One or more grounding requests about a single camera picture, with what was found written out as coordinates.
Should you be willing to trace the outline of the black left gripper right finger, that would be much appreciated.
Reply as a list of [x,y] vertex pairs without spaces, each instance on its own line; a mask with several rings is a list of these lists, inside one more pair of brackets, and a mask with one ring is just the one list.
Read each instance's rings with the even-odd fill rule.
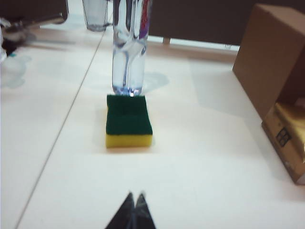
[[136,200],[133,220],[134,229],[156,229],[143,192]]

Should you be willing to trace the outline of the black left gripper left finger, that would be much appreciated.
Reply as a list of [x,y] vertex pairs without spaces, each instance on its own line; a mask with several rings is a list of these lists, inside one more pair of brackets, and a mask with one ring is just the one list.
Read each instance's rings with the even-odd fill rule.
[[131,218],[134,211],[133,193],[129,192],[113,218],[110,220],[106,229],[129,229]]

